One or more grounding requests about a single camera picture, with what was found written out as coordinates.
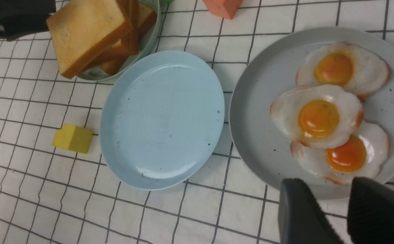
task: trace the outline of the empty plate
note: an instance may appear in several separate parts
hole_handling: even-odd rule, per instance
[[[206,62],[160,52],[135,63],[113,86],[101,116],[102,153],[122,182],[163,189],[203,166],[223,124],[223,90]]]

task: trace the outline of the toast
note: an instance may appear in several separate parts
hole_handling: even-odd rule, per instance
[[[148,6],[144,5],[143,3],[138,4],[138,26],[137,26],[137,33],[138,39],[144,37],[147,32],[155,25],[156,19],[158,15],[155,13],[154,10],[149,8]],[[123,46],[122,42],[119,40],[111,47],[106,49],[100,56],[97,57],[95,60],[90,62],[83,71],[88,70],[89,68],[93,68],[97,65],[107,74],[113,75],[116,74],[117,71],[121,68],[123,63],[128,58],[128,55],[123,54]]]
[[[106,74],[113,76],[117,74],[126,60],[127,58],[111,60],[99,65],[99,68],[101,68]]]
[[[47,19],[60,74],[71,79],[132,30],[124,0],[72,0]]]
[[[133,29],[131,32],[122,37],[121,42],[124,48],[128,50],[129,55],[138,54],[138,0],[128,0],[126,13],[128,14]]]
[[[143,3],[138,3],[138,39],[144,37],[144,35],[150,30],[150,28],[152,28],[152,26],[156,23],[157,17],[158,15],[155,13],[154,10],[144,5]],[[122,40],[123,38],[121,40],[118,39],[113,46],[108,47],[104,51],[106,53],[105,55],[101,54],[99,57],[96,57],[86,66],[86,68],[84,68],[84,70],[95,67],[97,65],[101,65],[102,63],[110,60],[123,59],[130,56],[130,54],[128,54],[128,48],[123,45]]]

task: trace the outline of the fried egg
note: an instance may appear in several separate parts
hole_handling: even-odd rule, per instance
[[[339,85],[364,99],[383,87],[390,74],[387,63],[371,51],[335,43],[307,55],[296,75],[296,85]]]
[[[290,151],[309,173],[346,185],[356,176],[375,178],[388,157],[389,147],[387,133],[379,125],[363,121],[359,130],[340,147],[313,149],[292,142]]]
[[[359,99],[340,86],[298,86],[270,108],[276,127],[290,140],[311,148],[343,145],[363,120]]]

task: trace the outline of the grid pattern tablecloth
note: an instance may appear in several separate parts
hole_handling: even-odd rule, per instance
[[[154,51],[205,60],[226,106],[246,65],[292,31],[347,26],[394,45],[394,0],[244,0],[234,20],[210,15],[201,0],[176,0],[163,12]],[[111,88],[62,77],[49,33],[0,40],[0,244],[279,242],[279,192],[240,159],[227,116],[214,155],[187,182],[154,192],[121,184],[98,138]],[[51,146],[63,123],[95,131],[87,155]],[[387,185],[394,189],[394,179]],[[350,242],[347,200],[320,204]]]

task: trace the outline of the plate rim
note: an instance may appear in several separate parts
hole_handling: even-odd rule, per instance
[[[217,90],[219,91],[219,92],[217,92],[217,93],[219,93],[218,95],[222,98],[222,99],[221,99],[221,101],[222,101],[222,107],[221,107],[221,109],[220,109],[220,115],[222,116],[223,119],[220,120],[220,122],[219,122],[219,124],[220,124],[220,129],[219,129],[219,131],[217,132],[217,134],[216,134],[216,136],[215,136],[215,138],[216,138],[216,140],[214,140],[215,143],[211,146],[211,150],[209,150],[210,153],[207,154],[207,157],[206,157],[204,160],[202,160],[201,165],[199,165],[198,167],[196,167],[194,170],[189,170],[187,174],[184,174],[184,176],[181,177],[179,180],[177,180],[177,182],[175,182],[174,184],[170,184],[170,185],[167,185],[167,186],[164,186],[164,187],[140,187],[140,186],[136,186],[136,185],[132,184],[132,182],[128,182],[128,181],[126,181],[126,180],[123,180],[123,179],[115,172],[115,170],[112,169],[112,167],[110,166],[111,162],[108,162],[108,161],[107,161],[107,156],[105,156],[105,154],[104,154],[104,151],[105,151],[105,150],[104,150],[104,147],[105,147],[106,145],[103,146],[104,143],[102,142],[103,140],[102,140],[102,136],[101,136],[101,135],[103,134],[102,131],[105,130],[105,128],[104,128],[105,126],[102,126],[102,124],[103,124],[102,121],[104,121],[104,120],[106,119],[106,118],[105,118],[105,115],[104,115],[104,110],[103,110],[102,113],[101,113],[100,125],[99,125],[99,140],[100,140],[100,145],[101,145],[101,153],[102,153],[102,156],[104,157],[104,160],[105,160],[105,162],[106,162],[107,167],[112,171],[112,173],[117,177],[117,179],[119,179],[121,182],[123,182],[123,183],[129,185],[130,187],[136,188],[136,189],[138,189],[138,190],[163,190],[163,189],[167,189],[167,188],[173,187],[173,186],[175,186],[175,185],[177,185],[177,184],[180,184],[181,182],[185,181],[186,179],[189,179],[189,178],[190,178],[191,176],[193,176],[198,170],[200,170],[200,169],[203,167],[203,165],[206,164],[206,162],[208,161],[208,159],[210,158],[210,156],[212,156],[212,154],[213,154],[213,152],[214,152],[214,150],[215,150],[215,148],[216,148],[216,146],[217,146],[217,144],[218,144],[218,142],[219,142],[219,140],[220,140],[221,133],[222,133],[222,131],[223,131],[223,124],[224,124],[224,118],[225,118],[225,99],[224,99],[224,93],[223,93],[223,89],[222,89],[222,86],[221,86],[220,79],[219,79],[218,76],[215,74],[215,72],[213,71],[213,69],[210,68],[210,66],[209,66],[204,60],[202,60],[200,57],[198,57],[198,56],[196,56],[196,55],[194,55],[194,54],[191,54],[191,53],[188,53],[188,52],[185,52],[185,51],[178,51],[178,50],[168,50],[168,51],[161,51],[161,52],[157,52],[157,53],[154,53],[154,54],[150,54],[150,55],[148,55],[148,56],[142,58],[141,60],[138,60],[137,62],[134,63],[134,65],[130,66],[126,71],[124,71],[124,72],[121,74],[121,76],[117,79],[117,82],[115,82],[115,84],[112,86],[112,90],[115,88],[115,86],[120,85],[121,82],[126,82],[125,76],[127,75],[127,73],[131,72],[131,71],[133,70],[133,68],[136,68],[137,64],[146,62],[146,60],[152,59],[152,58],[155,57],[155,56],[168,55],[168,54],[172,54],[172,55],[181,55],[182,57],[188,56],[188,57],[193,58],[194,60],[198,60],[198,62],[200,62],[201,64],[204,64],[204,65],[207,66],[208,74],[209,74],[210,76],[213,76],[214,79],[216,79],[216,81],[217,81],[217,85],[215,85],[215,86],[217,87]],[[175,63],[175,64],[181,64],[181,63],[177,62],[177,60],[172,60],[171,63],[172,63],[172,64],[173,64],[173,63]],[[140,73],[140,74],[143,74],[143,73],[145,73],[145,72],[147,72],[147,71],[150,71],[150,70],[152,70],[152,69],[154,69],[154,68],[156,68],[156,67],[148,67],[148,68],[145,69],[145,71],[140,71],[139,73]],[[107,99],[106,99],[106,101],[105,101],[104,107],[105,107],[105,105],[109,102],[110,97],[111,97],[111,93],[108,95],[108,97],[107,97]]]
[[[232,142],[233,142],[233,144],[235,145],[236,150],[237,150],[237,152],[238,152],[240,158],[242,159],[242,161],[244,161],[245,165],[247,165],[248,169],[254,174],[254,176],[256,176],[258,179],[260,179],[260,180],[261,180],[262,182],[264,182],[265,184],[267,184],[267,185],[269,185],[269,186],[271,186],[271,187],[273,187],[273,188],[275,188],[275,189],[277,189],[277,190],[280,190],[280,189],[281,189],[281,185],[280,185],[280,184],[272,184],[271,182],[267,182],[267,181],[265,181],[264,179],[262,179],[254,170],[252,170],[252,167],[249,166],[250,162],[247,162],[247,161],[243,158],[243,156],[242,156],[243,154],[241,154],[241,151],[243,151],[243,149],[242,149],[242,148],[238,148],[238,147],[236,146],[236,143],[235,143],[235,137],[236,137],[236,136],[235,136],[234,133],[233,133],[233,130],[232,130],[232,123],[231,123],[231,117],[232,117],[232,114],[233,114],[232,111],[234,110],[234,109],[232,108],[232,102],[233,102],[234,97],[235,97],[236,88],[238,87],[240,80],[242,80],[242,76],[245,74],[247,68],[248,68],[253,62],[255,62],[255,60],[257,60],[257,57],[258,57],[258,56],[260,56],[262,53],[264,53],[267,49],[271,48],[271,46],[283,42],[283,40],[284,40],[285,38],[287,38],[287,37],[290,37],[290,38],[291,38],[292,36],[303,35],[304,33],[307,33],[307,32],[325,31],[325,30],[327,30],[327,29],[330,29],[330,30],[336,29],[336,30],[339,30],[339,31],[350,31],[350,32],[356,32],[356,34],[368,35],[369,37],[371,37],[371,38],[377,40],[378,42],[382,43],[383,45],[385,45],[388,49],[390,49],[390,50],[392,51],[392,53],[394,53],[394,46],[392,46],[390,43],[386,42],[385,40],[383,40],[383,39],[381,39],[381,38],[379,38],[379,37],[376,37],[375,35],[373,35],[373,34],[371,34],[371,33],[369,33],[369,32],[366,32],[366,31],[361,31],[361,30],[358,30],[358,29],[353,29],[353,28],[348,28],[348,27],[341,27],[341,26],[321,26],[321,27],[315,27],[315,28],[310,28],[310,29],[304,29],[304,30],[301,30],[301,31],[298,31],[298,32],[290,33],[290,34],[286,35],[285,37],[282,37],[282,38],[280,38],[279,40],[275,41],[274,43],[271,43],[271,44],[268,45],[266,48],[264,48],[262,51],[260,51],[260,52],[255,56],[254,60],[252,60],[252,61],[247,65],[247,67],[245,68],[245,70],[242,72],[242,74],[241,74],[241,76],[239,77],[238,82],[237,82],[237,84],[236,84],[236,86],[235,86],[235,89],[234,89],[234,91],[233,91],[233,93],[232,93],[232,97],[231,97],[230,104],[229,104],[229,107],[228,107],[229,130],[230,130],[230,134],[231,134],[231,137],[232,137]],[[392,179],[393,177],[394,177],[394,171],[393,171],[392,173],[388,174],[388,176],[385,177],[384,179],[381,179],[380,181],[377,181],[377,182],[379,182],[379,183],[381,183],[381,184],[385,184],[386,182],[388,182],[388,181],[389,181],[390,179]],[[322,200],[324,200],[324,199],[326,199],[326,200],[329,200],[329,199],[343,199],[343,198],[348,198],[348,197],[349,197],[349,196],[336,196],[336,197],[333,197],[333,198],[323,198]]]

